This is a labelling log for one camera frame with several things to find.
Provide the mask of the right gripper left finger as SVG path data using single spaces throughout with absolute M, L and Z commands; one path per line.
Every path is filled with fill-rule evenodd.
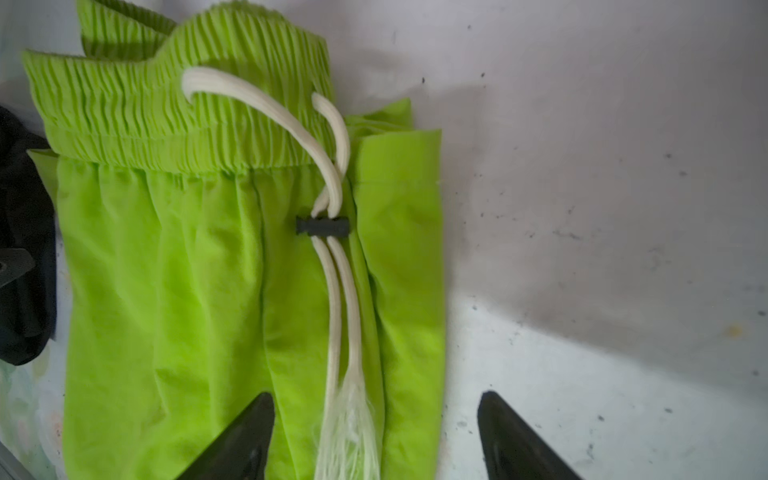
M 260 393 L 178 480 L 264 480 L 275 418 L 272 395 Z

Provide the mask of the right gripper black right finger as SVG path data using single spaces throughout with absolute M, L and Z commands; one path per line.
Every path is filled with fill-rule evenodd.
M 581 477 L 495 391 L 477 411 L 490 480 L 580 480 Z

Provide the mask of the black garment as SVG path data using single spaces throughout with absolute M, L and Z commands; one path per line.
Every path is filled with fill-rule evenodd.
M 14 366 L 37 358 L 56 326 L 54 208 L 28 154 L 47 147 L 1 109 L 1 360 Z

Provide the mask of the lime green towel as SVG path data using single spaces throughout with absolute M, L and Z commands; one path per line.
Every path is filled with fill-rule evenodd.
M 343 116 L 325 40 L 264 7 L 77 5 L 23 64 L 73 309 L 72 479 L 175 479 L 260 393 L 270 479 L 432 479 L 445 385 L 441 134 Z

